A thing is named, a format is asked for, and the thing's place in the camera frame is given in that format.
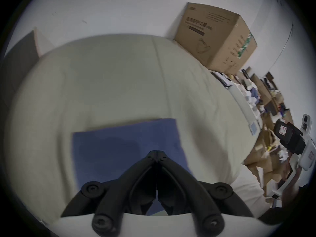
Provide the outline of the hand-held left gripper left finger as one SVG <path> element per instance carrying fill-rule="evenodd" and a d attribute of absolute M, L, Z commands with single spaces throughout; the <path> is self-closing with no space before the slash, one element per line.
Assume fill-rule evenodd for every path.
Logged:
<path fill-rule="evenodd" d="M 146 215 L 156 200 L 157 151 L 150 151 L 119 178 L 89 181 L 73 197 L 61 218 L 94 214 L 93 231 L 99 236 L 118 236 L 124 213 Z"/>

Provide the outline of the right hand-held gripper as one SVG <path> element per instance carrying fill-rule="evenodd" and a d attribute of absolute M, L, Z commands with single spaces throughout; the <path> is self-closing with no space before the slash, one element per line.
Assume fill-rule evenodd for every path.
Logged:
<path fill-rule="evenodd" d="M 314 172 L 316 159 L 315 142 L 310 136 L 312 128 L 311 117 L 304 114 L 300 129 L 288 122 L 280 119 L 274 124 L 274 135 L 280 139 L 280 143 L 292 153 L 290 159 L 291 170 L 286 181 L 277 183 L 275 180 L 269 181 L 269 197 L 277 199 L 282 196 L 283 190 L 288 186 L 296 174 L 296 167 L 302 168 L 298 179 L 299 187 L 307 185 Z"/>

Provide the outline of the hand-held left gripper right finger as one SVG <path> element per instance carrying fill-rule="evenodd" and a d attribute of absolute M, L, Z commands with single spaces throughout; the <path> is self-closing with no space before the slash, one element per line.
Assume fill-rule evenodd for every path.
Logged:
<path fill-rule="evenodd" d="M 191 213 L 200 236 L 219 235 L 222 214 L 254 218 L 230 185 L 198 181 L 163 151 L 157 151 L 157 199 L 169 216 Z"/>

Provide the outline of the person's right hand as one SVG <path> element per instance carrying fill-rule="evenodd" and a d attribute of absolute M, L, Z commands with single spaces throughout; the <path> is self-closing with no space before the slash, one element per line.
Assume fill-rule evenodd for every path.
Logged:
<path fill-rule="evenodd" d="M 292 153 L 289 151 L 287 160 L 283 162 L 281 166 L 281 176 L 282 176 L 283 181 L 287 180 L 287 176 L 291 170 L 291 166 L 290 166 L 291 157 L 292 157 Z M 282 207 L 288 206 L 290 203 L 293 202 L 293 200 L 297 196 L 299 192 L 299 185 L 297 184 L 297 182 L 300 177 L 301 171 L 302 171 L 302 168 L 300 166 L 296 167 L 295 176 L 293 177 L 291 182 L 288 184 L 288 186 L 283 190 Z"/>

